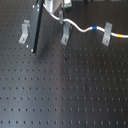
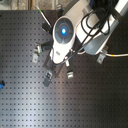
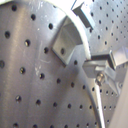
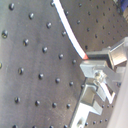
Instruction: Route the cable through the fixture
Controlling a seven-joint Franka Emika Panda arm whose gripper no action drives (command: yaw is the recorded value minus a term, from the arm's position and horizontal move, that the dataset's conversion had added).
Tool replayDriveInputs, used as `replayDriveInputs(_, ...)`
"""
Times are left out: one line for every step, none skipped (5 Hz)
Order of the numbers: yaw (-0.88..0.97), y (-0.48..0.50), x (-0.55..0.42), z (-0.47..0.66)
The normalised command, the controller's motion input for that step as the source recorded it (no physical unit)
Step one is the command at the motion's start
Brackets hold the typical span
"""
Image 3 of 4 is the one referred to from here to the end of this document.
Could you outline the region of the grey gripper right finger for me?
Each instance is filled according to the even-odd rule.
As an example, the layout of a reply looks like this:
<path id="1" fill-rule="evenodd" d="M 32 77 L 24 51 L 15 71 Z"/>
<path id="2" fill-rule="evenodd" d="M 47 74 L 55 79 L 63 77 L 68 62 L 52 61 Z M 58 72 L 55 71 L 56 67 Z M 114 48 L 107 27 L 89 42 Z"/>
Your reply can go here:
<path id="1" fill-rule="evenodd" d="M 128 47 L 121 46 L 113 51 L 104 51 L 91 55 L 92 60 L 107 60 L 109 66 L 115 70 L 117 66 L 128 62 Z"/>

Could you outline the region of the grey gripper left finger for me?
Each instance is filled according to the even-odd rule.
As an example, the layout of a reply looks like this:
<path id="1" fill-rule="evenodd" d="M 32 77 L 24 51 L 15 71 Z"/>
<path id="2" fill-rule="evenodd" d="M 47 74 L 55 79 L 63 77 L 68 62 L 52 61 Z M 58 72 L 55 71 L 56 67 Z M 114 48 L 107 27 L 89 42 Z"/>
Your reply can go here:
<path id="1" fill-rule="evenodd" d="M 86 61 L 83 64 L 83 69 L 88 78 L 95 79 L 97 85 L 108 84 L 111 88 L 115 88 L 116 72 L 109 66 L 108 61 Z"/>

